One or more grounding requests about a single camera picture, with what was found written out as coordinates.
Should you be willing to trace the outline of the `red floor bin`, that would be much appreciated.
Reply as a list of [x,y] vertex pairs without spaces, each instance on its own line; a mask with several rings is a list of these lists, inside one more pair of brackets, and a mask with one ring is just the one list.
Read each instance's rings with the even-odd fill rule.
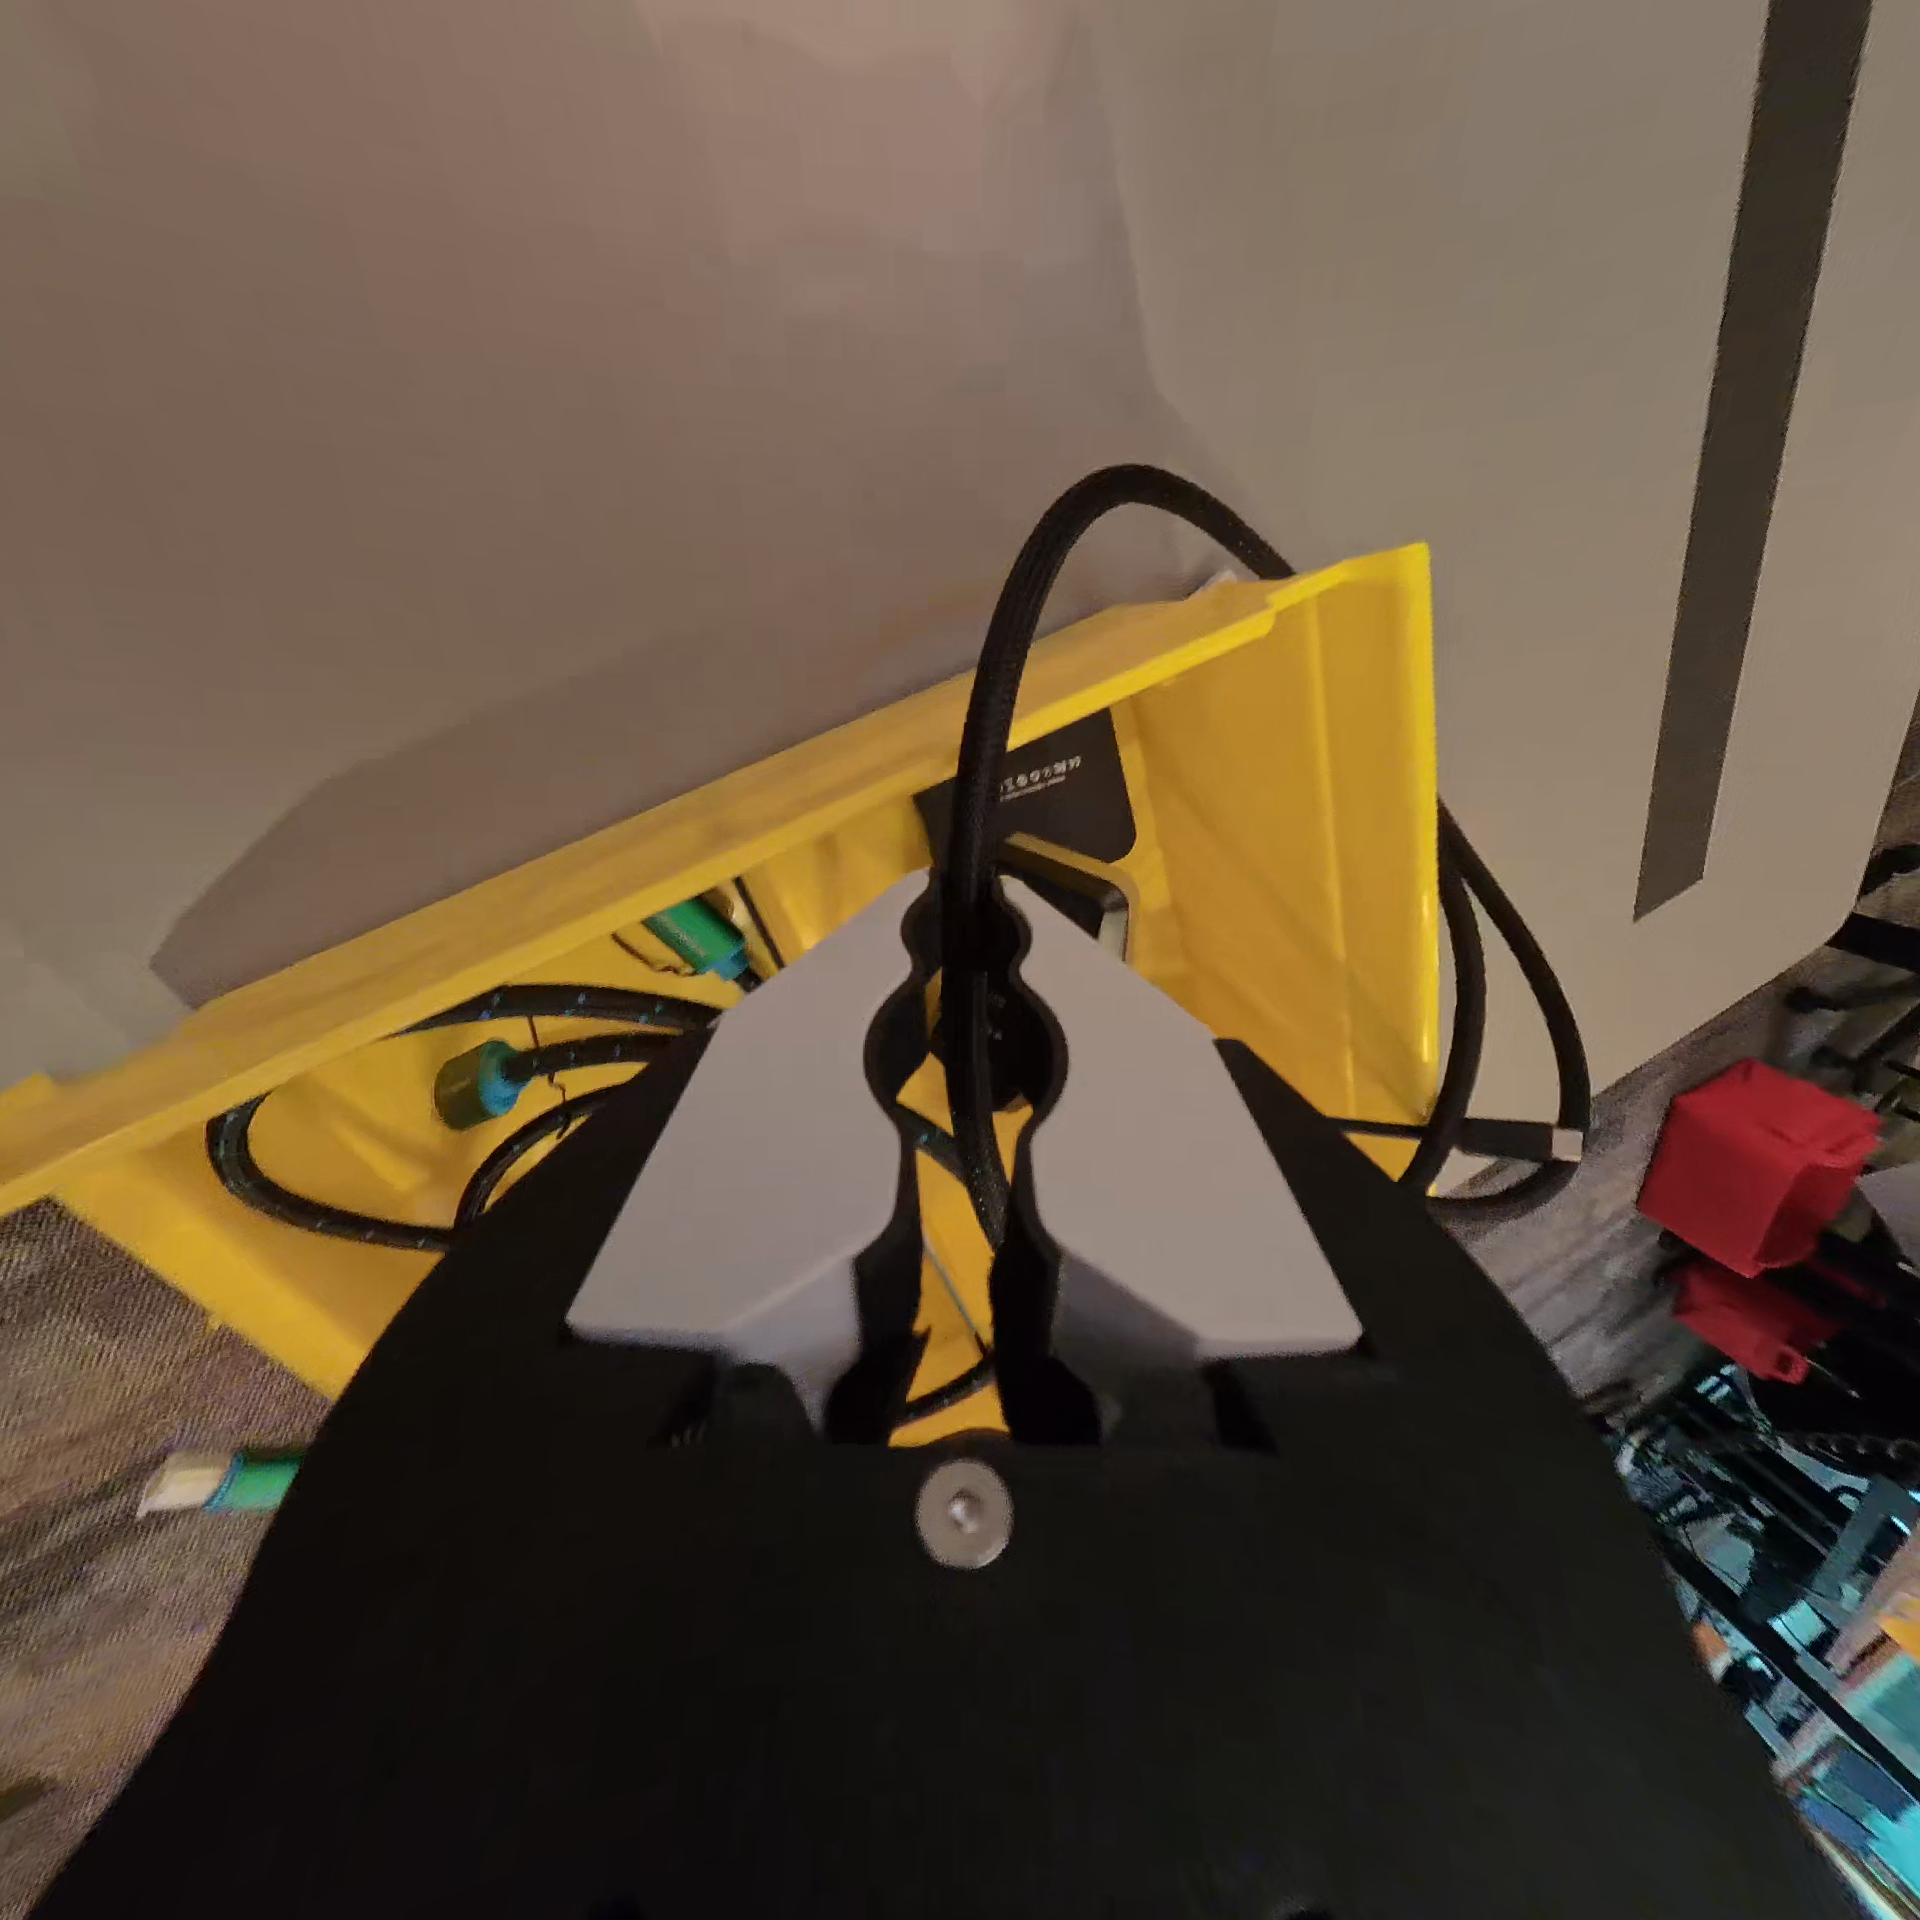
[[1854,1099],[1741,1061],[1668,1106],[1639,1211],[1757,1277],[1812,1258],[1879,1146],[1879,1119]]
[[1855,1389],[1819,1353],[1876,1305],[1867,1288],[1821,1265],[1745,1276],[1689,1256],[1670,1272],[1670,1317],[1722,1357],[1779,1386],[1821,1379],[1852,1397]]

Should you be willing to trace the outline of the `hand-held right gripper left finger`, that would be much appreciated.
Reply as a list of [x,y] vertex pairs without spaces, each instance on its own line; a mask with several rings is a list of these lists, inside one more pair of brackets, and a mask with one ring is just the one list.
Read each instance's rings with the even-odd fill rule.
[[567,1309],[586,1343],[781,1372],[911,1360],[921,1314],[915,1147],[885,1018],[915,1036],[903,879],[725,1011]]

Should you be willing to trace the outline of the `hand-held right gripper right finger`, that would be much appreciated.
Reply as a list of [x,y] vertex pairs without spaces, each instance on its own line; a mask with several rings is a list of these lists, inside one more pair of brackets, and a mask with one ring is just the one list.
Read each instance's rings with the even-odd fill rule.
[[1050,1348],[1077,1377],[1350,1353],[1361,1320],[1213,1036],[1023,884],[1014,984],[1050,1020],[1027,1211],[1059,1280]]

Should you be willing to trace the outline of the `yellow plastic bin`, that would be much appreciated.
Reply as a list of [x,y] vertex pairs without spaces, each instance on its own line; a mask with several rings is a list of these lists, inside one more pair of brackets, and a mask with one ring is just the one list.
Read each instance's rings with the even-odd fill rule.
[[[1043,639],[1020,748],[1113,723],[1138,907],[1133,967],[1322,1114],[1422,1120],[1438,1081],[1434,612],[1426,552],[1294,584],[1225,584]],[[746,880],[781,959],[930,852],[916,796],[954,773],[954,676],[383,928],[228,993],[124,1064],[5,1092],[5,1215],[44,1199],[318,1393],[335,1397],[439,1258],[271,1220],[206,1153],[250,1144],[278,1187],[436,1237],[513,1125],[439,1123],[430,1081],[479,1027],[426,1018],[510,985],[721,1004],[661,970],[641,921]]]

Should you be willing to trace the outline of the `black hdmi adapter box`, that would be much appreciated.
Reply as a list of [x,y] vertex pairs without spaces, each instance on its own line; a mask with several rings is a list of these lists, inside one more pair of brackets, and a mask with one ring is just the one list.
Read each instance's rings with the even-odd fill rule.
[[1135,848],[1135,815],[1111,711],[1093,711],[1010,749],[998,771],[997,834],[1023,834],[1100,865]]

